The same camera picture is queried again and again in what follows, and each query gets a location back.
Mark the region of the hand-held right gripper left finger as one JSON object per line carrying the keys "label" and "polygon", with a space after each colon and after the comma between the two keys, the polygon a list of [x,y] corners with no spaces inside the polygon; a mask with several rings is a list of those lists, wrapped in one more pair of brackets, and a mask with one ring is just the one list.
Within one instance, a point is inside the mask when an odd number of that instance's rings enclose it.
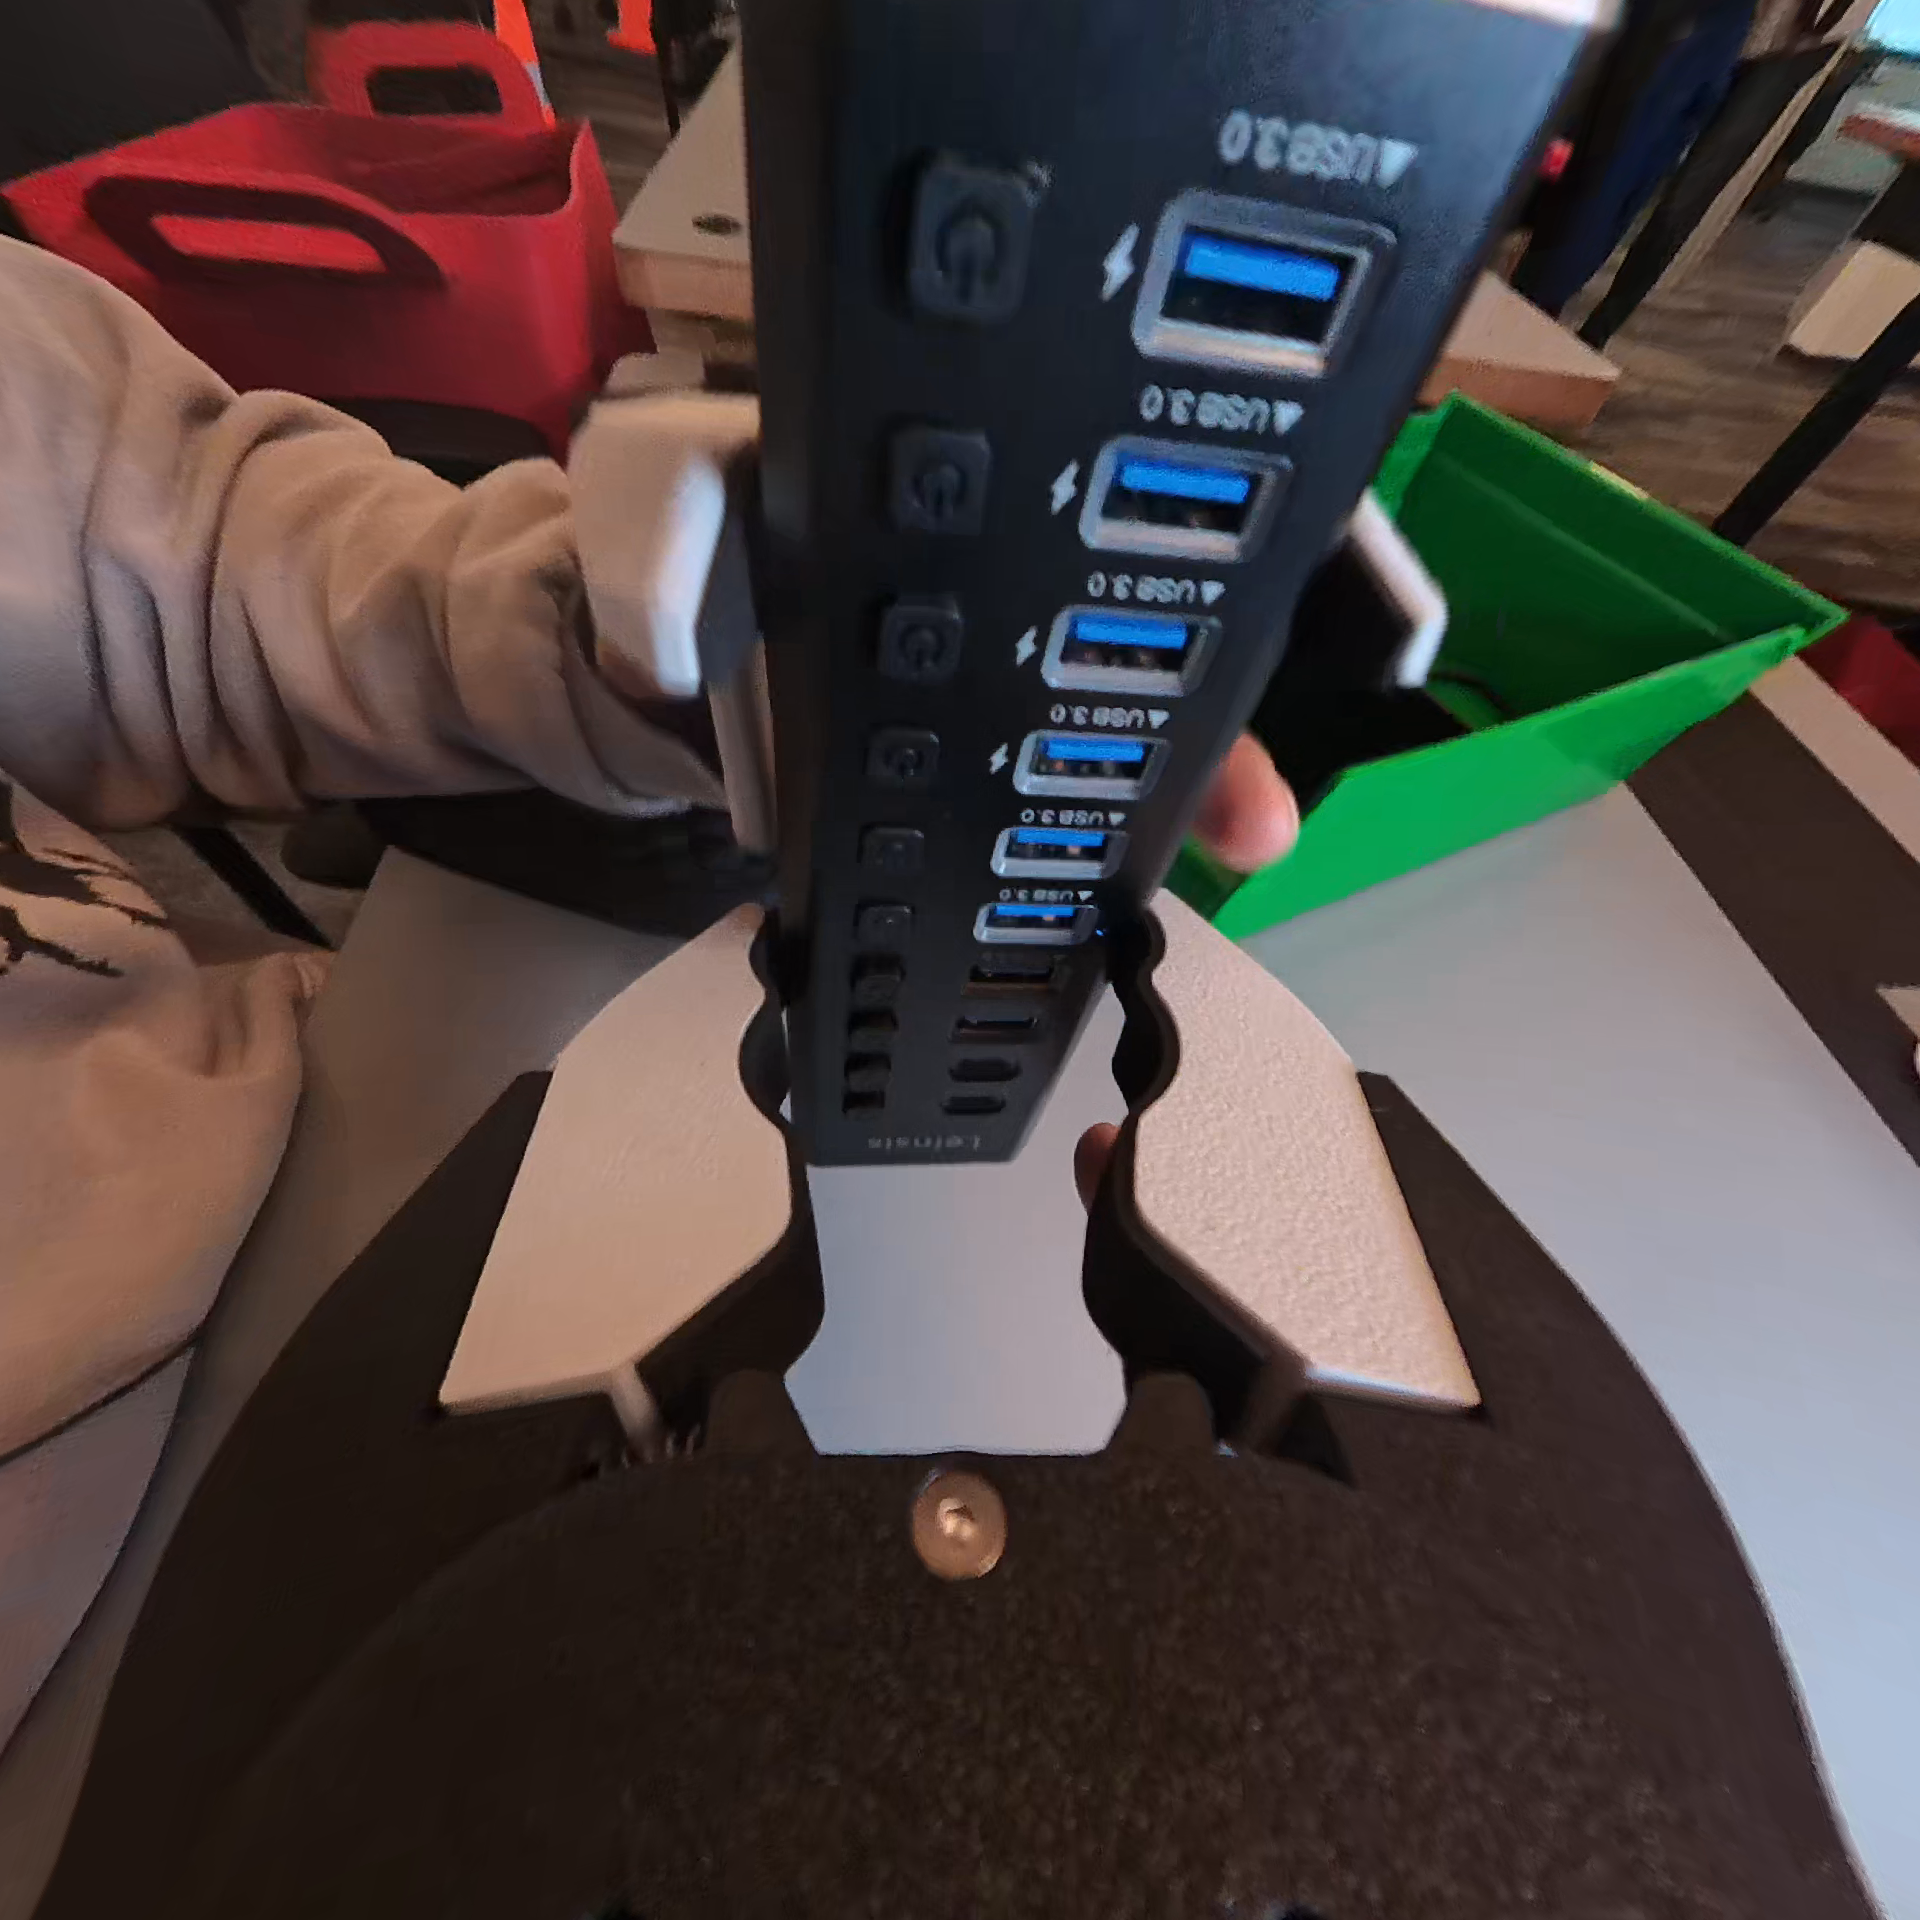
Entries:
{"label": "hand-held right gripper left finger", "polygon": [[823,1274],[764,923],[735,908],[566,1043],[444,1410],[599,1394],[621,1420],[704,1420],[728,1375],[783,1375],[813,1345]]}

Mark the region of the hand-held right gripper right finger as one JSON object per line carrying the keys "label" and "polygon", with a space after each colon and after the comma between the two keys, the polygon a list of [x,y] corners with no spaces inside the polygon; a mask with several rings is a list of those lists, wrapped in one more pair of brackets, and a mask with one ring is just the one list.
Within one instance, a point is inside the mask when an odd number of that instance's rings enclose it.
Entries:
{"label": "hand-held right gripper right finger", "polygon": [[1325,1393],[1471,1412],[1479,1391],[1331,1030],[1172,894],[1117,937],[1125,1118],[1088,1207],[1083,1302],[1125,1380],[1213,1414]]}

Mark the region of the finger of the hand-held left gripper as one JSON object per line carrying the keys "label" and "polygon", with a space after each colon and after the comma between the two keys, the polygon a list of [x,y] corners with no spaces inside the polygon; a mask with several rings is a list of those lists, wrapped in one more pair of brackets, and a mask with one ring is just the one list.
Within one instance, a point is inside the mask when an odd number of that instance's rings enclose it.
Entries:
{"label": "finger of the hand-held left gripper", "polygon": [[568,458],[592,750],[637,794],[726,816],[710,894],[780,904],[771,666],[756,607],[760,397],[630,394]]}
{"label": "finger of the hand-held left gripper", "polygon": [[1448,600],[1371,490],[1360,493],[1318,590],[1318,637],[1338,689],[1426,685],[1448,636]]}

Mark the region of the green plastic bin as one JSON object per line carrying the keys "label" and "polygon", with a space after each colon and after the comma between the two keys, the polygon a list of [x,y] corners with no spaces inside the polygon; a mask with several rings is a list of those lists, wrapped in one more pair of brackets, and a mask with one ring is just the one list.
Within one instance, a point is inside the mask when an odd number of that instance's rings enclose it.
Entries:
{"label": "green plastic bin", "polygon": [[1348,771],[1252,877],[1187,845],[1171,892],[1237,939],[1606,796],[1849,619],[1465,395],[1401,425],[1373,492],[1448,600],[1426,691],[1463,735]]}

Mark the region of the black multi-port USB hub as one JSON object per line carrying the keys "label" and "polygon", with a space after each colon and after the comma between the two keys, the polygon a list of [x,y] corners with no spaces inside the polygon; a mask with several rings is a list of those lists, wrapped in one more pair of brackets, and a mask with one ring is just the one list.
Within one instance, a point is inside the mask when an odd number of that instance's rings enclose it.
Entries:
{"label": "black multi-port USB hub", "polygon": [[1021,1152],[1619,4],[740,4],[790,1114]]}

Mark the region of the person's left forearm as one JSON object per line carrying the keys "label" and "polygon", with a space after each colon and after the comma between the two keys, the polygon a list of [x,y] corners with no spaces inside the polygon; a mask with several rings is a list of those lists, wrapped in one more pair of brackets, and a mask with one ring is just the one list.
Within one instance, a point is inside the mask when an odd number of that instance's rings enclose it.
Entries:
{"label": "person's left forearm", "polygon": [[590,626],[564,467],[459,490],[318,401],[231,390],[12,239],[2,535],[5,776],[79,826],[192,799],[724,805],[704,726]]}

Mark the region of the person's left hand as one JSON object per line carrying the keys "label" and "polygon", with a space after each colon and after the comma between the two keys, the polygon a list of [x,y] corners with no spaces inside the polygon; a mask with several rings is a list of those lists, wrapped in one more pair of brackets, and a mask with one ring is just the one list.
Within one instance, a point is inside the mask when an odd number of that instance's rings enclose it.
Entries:
{"label": "person's left hand", "polygon": [[1213,771],[1187,824],[1187,837],[1210,861],[1234,872],[1259,872],[1298,840],[1299,806],[1267,747],[1240,733]]}

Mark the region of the red tote bag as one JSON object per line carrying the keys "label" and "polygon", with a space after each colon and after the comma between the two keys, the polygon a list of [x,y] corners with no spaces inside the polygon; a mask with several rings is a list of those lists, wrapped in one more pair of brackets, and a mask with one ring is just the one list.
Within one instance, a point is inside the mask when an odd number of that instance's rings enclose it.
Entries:
{"label": "red tote bag", "polygon": [[612,184],[533,50],[457,22],[307,38],[311,101],[250,103],[5,186],[25,235],[237,390],[509,422],[554,459],[649,334]]}

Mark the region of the wooden desk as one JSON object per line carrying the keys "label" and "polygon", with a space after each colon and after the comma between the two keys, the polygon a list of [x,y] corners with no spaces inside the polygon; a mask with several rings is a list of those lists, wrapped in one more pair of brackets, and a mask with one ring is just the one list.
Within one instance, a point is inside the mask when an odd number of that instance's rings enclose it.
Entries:
{"label": "wooden desk", "polygon": [[[708,90],[613,228],[618,282],[661,349],[751,368],[756,359],[745,113],[739,57]],[[1465,395],[1541,429],[1581,431],[1619,368],[1497,275],[1479,275],[1416,407]]]}

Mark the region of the person's torso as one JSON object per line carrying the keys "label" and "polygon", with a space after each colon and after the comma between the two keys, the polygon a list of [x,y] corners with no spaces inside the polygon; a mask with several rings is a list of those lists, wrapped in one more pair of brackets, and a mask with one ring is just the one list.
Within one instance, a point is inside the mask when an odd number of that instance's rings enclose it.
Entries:
{"label": "person's torso", "polygon": [[329,968],[202,952],[95,837],[5,783],[5,1454],[198,1333],[288,1143]]}

